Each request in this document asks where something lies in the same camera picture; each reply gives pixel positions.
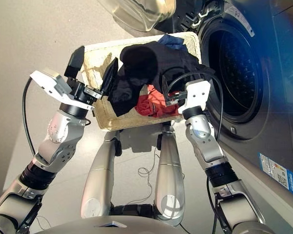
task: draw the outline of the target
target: gray floor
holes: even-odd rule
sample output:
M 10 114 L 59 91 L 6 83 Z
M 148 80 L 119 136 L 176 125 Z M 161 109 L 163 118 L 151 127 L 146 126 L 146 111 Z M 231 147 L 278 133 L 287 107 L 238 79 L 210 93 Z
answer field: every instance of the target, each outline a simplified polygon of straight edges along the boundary
M 0 195 L 32 158 L 21 121 L 21 95 L 29 74 L 44 67 L 63 74 L 70 54 L 80 45 L 130 37 L 95 0 L 0 0 Z M 59 103 L 36 84 L 30 86 L 27 98 L 28 126 L 37 149 Z M 105 135 L 95 119 L 91 115 L 88 118 L 92 124 L 86 127 L 77 153 L 57 175 L 43 199 L 39 215 L 47 218 L 51 226 L 80 218 L 86 175 Z M 205 174 L 186 140 L 184 123 L 175 123 L 174 127 L 185 174 L 183 225 L 190 233 L 210 233 L 213 214 L 207 198 Z M 158 131 L 159 126 L 147 126 L 122 133 L 124 141 L 129 136 L 132 141 L 124 142 L 124 153 L 115 160 L 112 197 L 115 205 L 145 197 L 150 192 L 147 180 L 140 178 L 137 170 L 152 166 Z M 155 177 L 156 170 L 150 180 L 153 187 Z M 154 195 L 146 203 L 152 203 L 153 198 Z M 265 211 L 273 213 L 269 207 Z M 271 217 L 276 230 L 280 229 L 278 225 L 286 225 L 280 217 Z M 46 221 L 39 219 L 42 227 L 48 228 Z M 31 232 L 40 230 L 35 220 Z M 291 229 L 286 230 L 286 233 L 293 233 Z

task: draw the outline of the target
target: black cable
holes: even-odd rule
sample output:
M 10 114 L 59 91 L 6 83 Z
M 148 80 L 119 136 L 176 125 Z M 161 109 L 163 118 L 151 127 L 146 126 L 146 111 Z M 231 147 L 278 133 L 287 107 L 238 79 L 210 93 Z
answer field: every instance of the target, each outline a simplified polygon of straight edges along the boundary
M 90 121 L 89 119 L 87 119 L 87 118 L 86 118 L 86 120 L 88 121 L 88 123 L 86 123 L 86 125 L 85 125 L 85 126 L 88 126 L 88 125 L 90 125 L 90 124 L 91 124 L 91 121 Z
M 219 93 L 220 93 L 220 98 L 221 98 L 221 106 L 220 106 L 220 118 L 219 118 L 219 127 L 218 127 L 218 131 L 217 131 L 217 136 L 216 136 L 216 140 L 217 142 L 219 141 L 219 137 L 220 137 L 220 129 L 221 129 L 221 125 L 222 125 L 222 119 L 223 119 L 223 112 L 224 112 L 224 93 L 223 93 L 223 89 L 221 86 L 221 83 L 219 81 L 219 79 L 208 72 L 202 72 L 202 71 L 197 71 L 197 72 L 189 72 L 189 73 L 185 73 L 181 76 L 179 76 L 177 79 L 175 79 L 172 83 L 170 83 L 170 85 L 167 88 L 167 93 L 169 94 L 170 90 L 172 89 L 172 87 L 180 80 L 192 76 L 192 75 L 207 75 L 209 77 L 211 77 L 218 85 L 219 88 Z
M 26 133 L 26 138 L 31 150 L 31 153 L 33 154 L 33 156 L 36 154 L 33 143 L 31 141 L 30 135 L 29 135 L 29 131 L 28 131 L 28 126 L 27 126 L 27 118 L 26 118 L 26 95 L 27 95 L 27 90 L 28 87 L 30 85 L 30 82 L 32 81 L 32 78 L 29 78 L 25 87 L 24 87 L 24 91 L 23 91 L 23 97 L 21 100 L 21 109 L 22 109 L 22 115 L 23 115 L 23 124 L 24 124 L 24 129 L 25 129 L 25 133 Z
M 184 227 L 184 226 L 182 226 L 182 224 L 181 224 L 181 223 L 179 223 L 179 225 L 180 225 L 180 227 L 182 227 L 182 229 L 183 229 L 183 230 L 185 230 L 185 232 L 186 232 L 186 233 L 188 233 L 188 234 L 191 234 L 191 233 L 189 233 L 189 232 L 188 232 L 188 231 L 185 229 L 185 227 Z
M 218 214 L 217 214 L 217 211 L 214 207 L 214 204 L 213 204 L 213 201 L 211 199 L 211 195 L 210 195 L 210 190 L 209 190 L 209 178 L 207 177 L 207 180 L 206 180 L 206 188 L 207 188 L 207 193 L 208 193 L 208 196 L 209 196 L 209 203 L 210 203 L 210 206 L 214 212 L 214 214 L 216 215 L 216 217 L 219 219 L 218 217 Z
M 216 233 L 216 226 L 217 226 L 217 216 L 214 214 L 214 221 L 213 221 L 213 230 L 211 231 L 211 234 Z

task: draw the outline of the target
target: sticker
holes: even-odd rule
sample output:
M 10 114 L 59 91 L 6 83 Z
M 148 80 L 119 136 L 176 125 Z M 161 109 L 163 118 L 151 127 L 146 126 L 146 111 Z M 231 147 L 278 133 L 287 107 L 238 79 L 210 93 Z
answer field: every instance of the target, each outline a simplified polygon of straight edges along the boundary
M 261 153 L 258 153 L 258 157 L 260 160 L 260 169 L 278 181 L 293 194 L 293 172 L 287 170 Z
M 245 27 L 245 29 L 248 31 L 251 38 L 255 36 L 255 33 L 252 27 L 250 26 L 249 22 L 234 5 L 232 5 L 229 2 L 225 2 L 225 13 L 235 17 Z

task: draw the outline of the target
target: blue cloth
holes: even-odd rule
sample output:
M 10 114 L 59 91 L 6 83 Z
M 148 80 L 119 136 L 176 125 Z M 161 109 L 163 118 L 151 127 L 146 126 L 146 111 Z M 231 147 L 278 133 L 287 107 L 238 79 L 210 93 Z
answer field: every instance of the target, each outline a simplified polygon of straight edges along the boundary
M 166 34 L 162 36 L 162 38 L 158 41 L 158 43 L 165 45 L 174 50 L 182 50 L 182 51 L 188 52 L 186 45 L 184 45 L 184 39 L 182 38 L 176 38 Z

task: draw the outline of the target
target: wire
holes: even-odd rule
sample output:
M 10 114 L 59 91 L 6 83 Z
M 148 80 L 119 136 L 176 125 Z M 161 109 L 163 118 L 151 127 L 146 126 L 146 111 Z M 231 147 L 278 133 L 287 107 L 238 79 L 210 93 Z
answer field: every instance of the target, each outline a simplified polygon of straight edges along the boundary
M 216 233 L 216 226 L 217 226 L 217 216 L 214 214 L 213 230 L 211 231 L 211 234 Z
M 39 227 L 40 227 L 42 230 L 46 230 L 46 229 L 43 228 L 43 227 L 41 226 L 38 217 L 41 217 L 41 218 L 45 219 L 45 221 L 49 224 L 50 228 L 52 227 L 51 224 L 50 224 L 50 222 L 49 222 L 45 217 L 39 215 L 39 216 L 36 217 L 36 220 L 38 221 Z
M 218 127 L 218 131 L 217 131 L 216 140 L 217 140 L 217 142 L 219 142 L 220 129 L 221 129 L 221 125 L 222 125 L 223 112 L 224 112 L 224 93 L 223 93 L 223 89 L 222 89 L 221 83 L 220 83 L 219 79 L 215 75 L 213 75 L 211 73 L 208 73 L 208 72 L 203 72 L 203 71 L 185 73 L 185 74 L 179 76 L 177 79 L 175 79 L 172 83 L 170 83 L 170 85 L 167 88 L 167 93 L 170 92 L 170 90 L 172 89 L 172 87 L 178 81 L 180 81 L 180 80 L 182 80 L 182 79 L 184 79 L 186 77 L 192 76 L 192 75 L 207 75 L 210 78 L 212 78 L 217 83 L 217 85 L 218 85 L 219 93 L 220 93 L 220 98 L 221 98 L 221 106 L 220 106 L 219 127 Z
M 149 193 L 148 196 L 146 196 L 145 198 L 142 198 L 142 199 L 137 199 L 137 200 L 132 200 L 130 202 L 128 202 L 126 205 L 129 205 L 129 204 L 136 204 L 136 203 L 141 203 L 141 202 L 144 202 L 145 200 L 147 200 L 151 195 L 152 195 L 152 192 L 153 192 L 153 187 L 152 185 L 150 184 L 150 175 L 151 173 L 153 172 L 153 169 L 154 169 L 154 166 L 155 166 L 155 158 L 156 156 L 159 158 L 159 156 L 155 153 L 156 152 L 156 147 L 154 149 L 154 159 L 153 159 L 153 165 L 152 165 L 152 168 L 150 170 L 148 170 L 147 168 L 145 167 L 140 167 L 138 169 L 138 175 L 142 178 L 147 178 L 147 185 L 151 188 L 151 191 Z
M 27 138 L 31 153 L 34 156 L 36 154 L 36 152 L 35 152 L 35 148 L 33 146 L 33 142 L 31 141 L 31 138 L 29 135 L 28 126 L 27 126 L 27 118 L 26 118 L 26 95 L 27 95 L 27 90 L 28 90 L 28 87 L 29 87 L 31 81 L 32 81 L 32 78 L 29 78 L 25 87 L 24 87 L 23 96 L 22 96 L 22 100 L 21 100 L 21 109 L 22 109 L 23 124 L 24 124 L 25 133 L 26 133 L 26 138 Z
M 191 233 L 189 233 L 189 232 L 188 232 L 188 231 L 185 229 L 185 227 L 184 227 L 184 226 L 182 226 L 182 224 L 181 224 L 181 223 L 179 223 L 179 225 L 180 225 L 180 227 L 182 227 L 182 229 L 183 229 L 183 230 L 185 230 L 185 232 L 186 232 L 186 233 L 188 233 L 188 234 L 191 234 Z
M 210 206 L 214 212 L 214 214 L 216 215 L 216 217 L 219 219 L 218 217 L 218 214 L 216 212 L 216 209 L 214 207 L 214 204 L 213 204 L 213 201 L 211 200 L 211 195 L 210 195 L 210 190 L 209 190 L 209 178 L 207 177 L 207 180 L 206 180 L 206 187 L 207 187 L 207 193 L 208 193 L 208 196 L 209 196 L 209 203 L 210 203 Z
M 88 121 L 88 123 L 86 123 L 86 125 L 85 126 L 88 126 L 88 125 L 90 125 L 91 124 L 91 121 L 89 120 L 89 119 L 87 119 L 87 118 L 85 118 L 87 121 Z

